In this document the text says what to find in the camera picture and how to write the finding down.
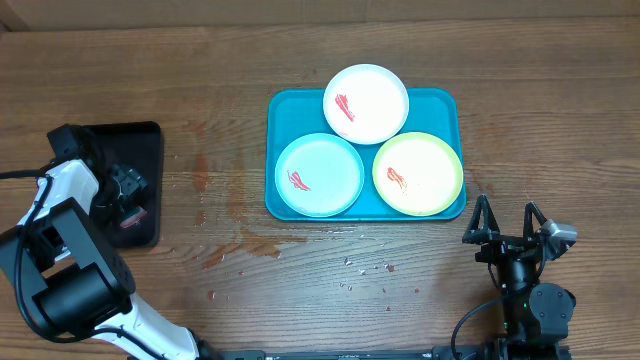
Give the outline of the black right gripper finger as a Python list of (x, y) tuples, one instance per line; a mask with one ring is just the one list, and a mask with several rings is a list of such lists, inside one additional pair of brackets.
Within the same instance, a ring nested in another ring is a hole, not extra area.
[(500, 228), (489, 200), (485, 194), (481, 194), (476, 200), (470, 222), (462, 237), (462, 242), (484, 245), (496, 240), (499, 235)]
[(536, 203), (530, 201), (524, 208), (523, 237), (525, 239), (534, 237), (533, 219), (536, 219), (539, 225), (544, 225), (547, 222), (547, 218), (540, 211)]

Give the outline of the light blue plate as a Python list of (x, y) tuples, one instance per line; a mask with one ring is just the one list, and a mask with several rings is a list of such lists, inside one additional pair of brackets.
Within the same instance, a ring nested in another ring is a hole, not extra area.
[(328, 218), (354, 205), (364, 187), (364, 164), (343, 138), (313, 133), (284, 148), (272, 179), (277, 194), (295, 213)]

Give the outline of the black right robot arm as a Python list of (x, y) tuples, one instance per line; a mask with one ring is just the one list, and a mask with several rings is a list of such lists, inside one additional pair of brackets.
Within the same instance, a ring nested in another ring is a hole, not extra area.
[[(500, 296), (458, 321), (450, 338), (454, 358), (569, 359), (569, 348), (559, 342), (568, 336), (576, 298), (557, 284), (543, 283), (541, 275), (548, 262), (576, 244), (577, 236), (574, 226), (544, 216), (533, 201), (525, 205), (522, 234), (503, 235), (488, 198), (480, 195), (462, 242), (480, 247), (475, 261), (487, 265)], [(492, 306), (502, 308), (505, 333), (472, 350), (459, 350), (462, 325)]]

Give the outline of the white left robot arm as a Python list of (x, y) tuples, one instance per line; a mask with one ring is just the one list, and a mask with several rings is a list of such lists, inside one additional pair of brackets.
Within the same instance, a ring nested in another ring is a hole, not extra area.
[(147, 304), (124, 260), (89, 217), (100, 185), (84, 161), (15, 172), (38, 192), (1, 236), (1, 268), (27, 326), (53, 343), (104, 341), (135, 359), (199, 359), (195, 335)]

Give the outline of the black rectangular tray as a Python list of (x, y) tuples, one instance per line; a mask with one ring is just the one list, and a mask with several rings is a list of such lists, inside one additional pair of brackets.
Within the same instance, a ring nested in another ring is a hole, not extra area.
[(96, 160), (103, 182), (114, 165), (137, 170), (148, 182), (144, 209), (147, 214), (126, 229), (100, 227), (116, 248), (153, 247), (160, 235), (164, 138), (155, 122), (90, 125)]

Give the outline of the teal plastic tray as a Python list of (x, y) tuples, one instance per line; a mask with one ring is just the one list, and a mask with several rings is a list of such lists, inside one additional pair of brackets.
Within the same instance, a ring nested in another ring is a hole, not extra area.
[[(406, 132), (424, 132), (439, 137), (463, 156), (456, 102), (439, 88), (410, 88), (410, 110)], [(322, 89), (288, 89), (277, 93), (269, 104), (265, 160), (265, 206), (282, 221), (312, 222), (312, 217), (297, 213), (285, 204), (276, 188), (275, 167), (285, 147), (297, 138), (312, 133), (330, 133), (323, 112)], [(417, 216), (402, 214), (377, 193), (371, 179), (364, 181), (359, 198), (346, 211), (328, 217), (328, 222), (402, 222), (417, 221)]]

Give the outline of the yellow green plate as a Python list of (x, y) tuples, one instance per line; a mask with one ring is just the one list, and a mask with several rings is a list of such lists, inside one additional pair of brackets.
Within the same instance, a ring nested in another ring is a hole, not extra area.
[(435, 135), (408, 132), (386, 141), (376, 153), (372, 179), (382, 200), (409, 216), (436, 215), (462, 192), (462, 162)]

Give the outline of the white plate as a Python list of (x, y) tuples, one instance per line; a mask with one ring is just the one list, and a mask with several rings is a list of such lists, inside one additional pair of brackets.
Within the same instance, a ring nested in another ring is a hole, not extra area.
[(337, 73), (323, 95), (331, 129), (345, 140), (374, 145), (395, 136), (409, 114), (408, 91), (390, 70), (357, 64)]

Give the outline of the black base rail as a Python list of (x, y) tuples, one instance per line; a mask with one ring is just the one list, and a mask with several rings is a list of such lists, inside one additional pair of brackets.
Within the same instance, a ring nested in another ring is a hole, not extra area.
[[(555, 346), (550, 350), (542, 350), (539, 354), (525, 354), (516, 351), (513, 355), (506, 351), (499, 353), (490, 350), (486, 345), (458, 346), (457, 358), (461, 360), (491, 360), (491, 359), (557, 359), (571, 360), (572, 355), (567, 346)], [(214, 360), (455, 360), (456, 357), (450, 346), (435, 346), (430, 350), (400, 351), (382, 350), (371, 352), (294, 352), (294, 353), (266, 353), (258, 350), (245, 351), (215, 351)]]

